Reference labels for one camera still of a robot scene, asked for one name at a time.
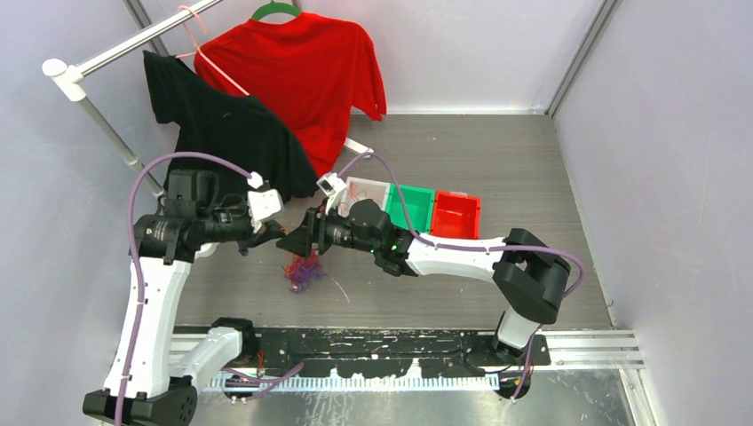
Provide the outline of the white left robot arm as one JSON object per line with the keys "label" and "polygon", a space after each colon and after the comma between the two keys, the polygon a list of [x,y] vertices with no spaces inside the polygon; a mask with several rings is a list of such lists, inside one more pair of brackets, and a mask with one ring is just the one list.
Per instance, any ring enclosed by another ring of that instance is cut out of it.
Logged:
{"label": "white left robot arm", "polygon": [[112,425],[188,425],[199,392],[224,367],[246,367],[259,342],[248,319],[215,320],[188,354],[170,360],[183,288],[194,262],[234,242],[242,255],[284,234],[279,192],[258,174],[242,193],[220,194],[218,175],[173,170],[162,206],[133,228],[131,293],[115,359],[103,386],[83,399],[83,413]]}

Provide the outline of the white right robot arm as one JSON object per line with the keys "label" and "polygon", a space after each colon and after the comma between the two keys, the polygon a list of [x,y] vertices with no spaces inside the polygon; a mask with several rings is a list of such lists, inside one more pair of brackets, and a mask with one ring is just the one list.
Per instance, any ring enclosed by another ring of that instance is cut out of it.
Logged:
{"label": "white right robot arm", "polygon": [[563,252],[525,229],[489,240],[436,237],[395,225],[372,200],[356,202],[345,217],[310,208],[276,246],[301,257],[338,246],[369,252],[376,266],[395,277],[439,274],[494,284],[508,306],[495,331],[493,352],[507,365],[526,355],[541,325],[556,321],[571,272]]}

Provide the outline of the white plastic bin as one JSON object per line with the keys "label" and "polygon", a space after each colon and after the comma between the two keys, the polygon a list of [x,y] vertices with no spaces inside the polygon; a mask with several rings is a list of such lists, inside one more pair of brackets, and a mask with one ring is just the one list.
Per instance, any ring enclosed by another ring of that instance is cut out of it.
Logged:
{"label": "white plastic bin", "polygon": [[338,212],[342,216],[346,217],[353,204],[363,200],[372,200],[384,210],[391,189],[390,183],[361,177],[348,177],[345,182],[346,190],[338,204]]}

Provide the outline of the black t-shirt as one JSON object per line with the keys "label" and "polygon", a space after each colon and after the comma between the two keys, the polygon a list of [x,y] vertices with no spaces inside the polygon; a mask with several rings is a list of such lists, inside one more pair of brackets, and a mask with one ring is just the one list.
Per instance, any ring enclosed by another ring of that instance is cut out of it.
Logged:
{"label": "black t-shirt", "polygon": [[179,128],[177,151],[255,171],[283,201],[317,192],[318,177],[301,143],[257,98],[218,91],[174,57],[144,51],[143,64],[156,121]]}

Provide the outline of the green plastic bin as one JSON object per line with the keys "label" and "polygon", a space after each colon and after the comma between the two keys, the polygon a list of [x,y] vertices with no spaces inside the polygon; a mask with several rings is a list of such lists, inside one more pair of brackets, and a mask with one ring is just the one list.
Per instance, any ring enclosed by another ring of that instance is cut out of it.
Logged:
{"label": "green plastic bin", "polygon": [[[402,185],[401,191],[414,230],[418,233],[428,233],[432,224],[436,191],[410,185]],[[404,209],[395,184],[391,184],[384,210],[389,214],[394,225],[408,229]]]}

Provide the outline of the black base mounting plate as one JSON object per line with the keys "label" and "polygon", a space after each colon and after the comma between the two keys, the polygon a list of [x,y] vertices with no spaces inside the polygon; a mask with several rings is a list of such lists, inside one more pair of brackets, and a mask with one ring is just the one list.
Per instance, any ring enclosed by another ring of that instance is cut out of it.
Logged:
{"label": "black base mounting plate", "polygon": [[505,350],[492,331],[452,329],[276,328],[257,331],[256,352],[228,363],[279,376],[297,364],[301,377],[399,378],[413,365],[422,378],[479,377],[523,366],[523,350]]}

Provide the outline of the red plastic bin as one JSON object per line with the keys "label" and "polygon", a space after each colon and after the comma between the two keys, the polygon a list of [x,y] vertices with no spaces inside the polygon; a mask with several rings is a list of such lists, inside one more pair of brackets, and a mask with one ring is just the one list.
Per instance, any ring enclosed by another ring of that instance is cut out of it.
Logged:
{"label": "red plastic bin", "polygon": [[480,198],[462,193],[437,191],[429,234],[450,239],[480,237]]}

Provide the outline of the red t-shirt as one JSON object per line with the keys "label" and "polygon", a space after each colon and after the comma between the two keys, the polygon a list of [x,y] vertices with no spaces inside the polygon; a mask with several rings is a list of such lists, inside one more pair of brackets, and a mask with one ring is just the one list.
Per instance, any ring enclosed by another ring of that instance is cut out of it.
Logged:
{"label": "red t-shirt", "polygon": [[[353,109],[373,121],[387,112],[374,43],[355,22],[310,12],[281,24],[248,20],[202,50],[283,121],[318,175],[334,167]],[[242,95],[198,55],[194,71],[215,89]]]}

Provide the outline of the pink clothes hanger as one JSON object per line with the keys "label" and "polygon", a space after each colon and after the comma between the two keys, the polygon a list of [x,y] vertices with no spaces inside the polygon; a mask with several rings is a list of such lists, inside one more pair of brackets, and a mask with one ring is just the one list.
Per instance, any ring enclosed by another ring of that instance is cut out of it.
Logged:
{"label": "pink clothes hanger", "polygon": [[[188,6],[188,5],[185,5],[185,4],[180,5],[178,8],[181,11],[187,11],[187,12],[189,12],[190,15],[199,22],[199,25],[200,25],[200,28],[201,28],[202,32],[205,35],[208,34],[208,30],[207,30],[207,28],[206,28],[206,26],[205,26],[202,18],[200,17],[200,14],[198,12],[196,12],[191,6]],[[190,38],[190,40],[191,40],[191,42],[192,42],[192,44],[194,46],[194,51],[193,52],[189,52],[189,53],[184,53],[184,54],[177,55],[177,58],[181,59],[181,58],[187,58],[187,57],[198,55],[200,58],[203,58],[204,62],[208,66],[210,66],[211,68],[213,68],[216,71],[216,73],[219,74],[221,77],[223,77],[228,83],[232,84],[235,87],[235,89],[237,89],[242,95],[249,96],[250,95],[249,92],[247,92],[243,87],[241,87],[240,84],[238,84],[230,75],[228,75],[224,70],[222,70],[214,61],[212,61],[203,52],[201,45],[198,44],[196,38],[194,37],[194,34],[189,29],[189,27],[188,27],[188,25],[186,23],[183,23],[183,27],[184,27],[184,30],[188,34],[188,36],[189,36],[189,38]]]}

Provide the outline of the green clothes hanger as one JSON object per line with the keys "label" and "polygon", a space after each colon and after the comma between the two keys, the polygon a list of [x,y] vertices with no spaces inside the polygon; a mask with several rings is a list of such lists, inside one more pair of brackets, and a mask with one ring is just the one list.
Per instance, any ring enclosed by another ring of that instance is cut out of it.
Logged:
{"label": "green clothes hanger", "polygon": [[273,14],[286,14],[291,17],[297,17],[299,16],[302,11],[299,7],[295,6],[294,4],[288,4],[288,3],[282,3],[277,1],[269,1],[266,4],[262,4],[259,6],[251,15],[252,20],[260,21],[264,19],[265,17],[268,17]]}

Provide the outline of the metal clothes rack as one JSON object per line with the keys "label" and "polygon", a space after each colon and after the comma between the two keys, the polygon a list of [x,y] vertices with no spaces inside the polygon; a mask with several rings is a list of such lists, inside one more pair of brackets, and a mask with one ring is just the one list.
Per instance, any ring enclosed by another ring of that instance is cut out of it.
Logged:
{"label": "metal clothes rack", "polygon": [[88,160],[70,163],[85,181],[110,190],[130,186],[136,164],[172,152],[178,129],[156,122],[147,93],[143,49],[163,55],[183,51],[182,24],[196,11],[211,28],[224,31],[244,21],[257,1],[50,1],[36,7],[48,20],[40,26],[49,49],[36,62],[61,99],[53,108],[57,139],[83,146]]}

